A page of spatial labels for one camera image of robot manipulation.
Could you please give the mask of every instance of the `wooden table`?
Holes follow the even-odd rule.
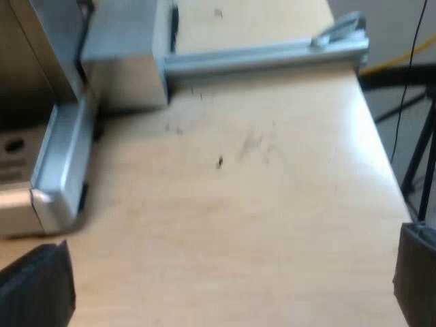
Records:
[[[307,36],[325,0],[179,0],[178,51]],[[222,157],[222,166],[217,162]],[[409,219],[349,68],[179,91],[108,121],[71,326],[406,326],[392,294]],[[0,242],[0,267],[45,242]]]

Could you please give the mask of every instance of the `black object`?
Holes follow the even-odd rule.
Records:
[[[436,326],[436,231],[404,223],[394,276],[394,295],[410,327]]]
[[[172,19],[171,19],[171,52],[176,51],[176,40],[178,33],[178,7],[175,5],[172,8]]]
[[[413,190],[412,182],[415,178],[416,171],[422,160],[425,149],[429,140],[430,143],[430,154],[429,160],[427,162],[427,169],[424,179],[424,189],[422,190],[420,209],[418,213],[418,221],[424,221],[427,211],[427,206],[429,204],[431,184],[433,182],[433,173],[435,171],[436,164],[436,89],[435,87],[427,88],[426,94],[432,99],[429,114],[422,128],[418,143],[416,144],[415,151],[411,157],[409,167],[407,168],[406,175],[403,182],[401,183],[401,192],[403,197],[407,198],[410,192]]]
[[[382,87],[402,87],[405,84],[432,85],[436,84],[436,64],[415,64],[391,67],[379,72],[359,76],[363,91],[380,89]]]
[[[1,327],[65,327],[75,308],[65,241],[40,245],[0,271]]]

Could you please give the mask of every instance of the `silver metal housing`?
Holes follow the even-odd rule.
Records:
[[[78,103],[55,106],[43,137],[38,138],[38,144],[29,144],[30,149],[39,149],[37,155],[25,150],[4,155],[9,163],[20,163],[24,158],[26,164],[0,169],[0,176],[5,176],[0,185],[0,236],[53,234],[74,224],[91,151],[94,116],[91,94]]]
[[[105,110],[168,103],[163,57],[170,51],[171,0],[104,0],[81,61]]]

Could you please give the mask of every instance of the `black plastic part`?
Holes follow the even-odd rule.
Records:
[[[0,326],[64,327],[76,308],[67,243],[40,245],[0,271]]]
[[[171,52],[176,51],[176,41],[178,33],[178,7],[175,5],[172,8],[172,19],[171,19]]]
[[[394,294],[410,327],[436,326],[436,231],[404,223],[394,276]]]
[[[84,209],[84,204],[87,201],[88,190],[89,190],[89,184],[86,182],[83,183],[82,194],[80,195],[80,201],[79,201],[79,209],[78,209],[79,212]]]

